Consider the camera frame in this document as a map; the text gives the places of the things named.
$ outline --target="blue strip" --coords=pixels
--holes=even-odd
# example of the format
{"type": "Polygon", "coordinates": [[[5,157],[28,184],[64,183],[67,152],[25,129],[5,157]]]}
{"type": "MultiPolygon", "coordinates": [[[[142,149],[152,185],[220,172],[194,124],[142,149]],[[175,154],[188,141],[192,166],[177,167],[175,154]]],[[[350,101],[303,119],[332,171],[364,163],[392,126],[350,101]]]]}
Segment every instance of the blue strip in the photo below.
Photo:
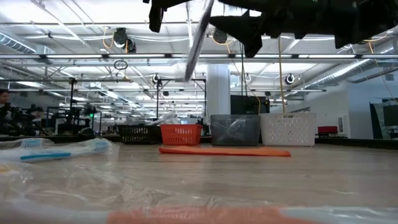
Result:
{"type": "Polygon", "coordinates": [[[31,155],[31,156],[21,156],[21,160],[28,159],[40,159],[40,158],[65,158],[70,157],[71,153],[58,153],[58,154],[47,154],[47,155],[31,155]]]}

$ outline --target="gray plastic bin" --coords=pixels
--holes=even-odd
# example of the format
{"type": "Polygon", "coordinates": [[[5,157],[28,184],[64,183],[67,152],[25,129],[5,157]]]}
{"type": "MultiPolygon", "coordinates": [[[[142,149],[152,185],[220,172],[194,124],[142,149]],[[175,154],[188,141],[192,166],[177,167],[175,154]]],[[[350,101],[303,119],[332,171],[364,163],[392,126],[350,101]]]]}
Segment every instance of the gray plastic bin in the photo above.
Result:
{"type": "Polygon", "coordinates": [[[211,115],[211,144],[214,146],[257,146],[258,115],[211,115]]]}

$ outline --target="orange towel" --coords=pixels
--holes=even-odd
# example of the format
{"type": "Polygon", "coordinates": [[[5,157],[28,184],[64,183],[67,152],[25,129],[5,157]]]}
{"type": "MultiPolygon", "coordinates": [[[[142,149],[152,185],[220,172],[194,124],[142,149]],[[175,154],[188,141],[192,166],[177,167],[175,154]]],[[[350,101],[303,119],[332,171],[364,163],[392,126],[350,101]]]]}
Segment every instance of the orange towel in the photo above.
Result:
{"type": "Polygon", "coordinates": [[[316,224],[281,214],[278,208],[181,207],[113,212],[107,224],[316,224]]]}
{"type": "Polygon", "coordinates": [[[267,147],[261,148],[227,148],[227,147],[210,147],[201,148],[195,146],[179,146],[179,147],[160,147],[160,153],[169,154],[196,154],[196,155],[227,155],[227,156],[291,156],[289,151],[280,151],[267,147]]]}

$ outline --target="wooden table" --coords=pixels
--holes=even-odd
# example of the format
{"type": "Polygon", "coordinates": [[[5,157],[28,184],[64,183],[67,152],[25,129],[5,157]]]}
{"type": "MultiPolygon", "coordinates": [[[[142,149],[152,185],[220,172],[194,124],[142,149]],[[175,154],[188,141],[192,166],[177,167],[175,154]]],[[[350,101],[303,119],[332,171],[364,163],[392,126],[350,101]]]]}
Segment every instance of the wooden table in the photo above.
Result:
{"type": "Polygon", "coordinates": [[[239,157],[160,154],[159,146],[120,145],[110,161],[91,156],[39,165],[109,167],[135,189],[159,189],[180,198],[214,195],[276,205],[398,207],[397,151],[316,145],[276,147],[292,157],[239,157]]]}

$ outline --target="white plastic basket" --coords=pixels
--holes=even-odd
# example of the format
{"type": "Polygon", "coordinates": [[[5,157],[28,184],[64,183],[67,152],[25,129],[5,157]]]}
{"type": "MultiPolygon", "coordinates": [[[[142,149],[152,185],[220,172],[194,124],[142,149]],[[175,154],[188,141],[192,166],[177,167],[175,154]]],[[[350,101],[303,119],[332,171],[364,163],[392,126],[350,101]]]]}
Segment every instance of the white plastic basket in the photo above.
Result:
{"type": "Polygon", "coordinates": [[[316,113],[260,114],[262,143],[266,146],[313,146],[316,113]]]}

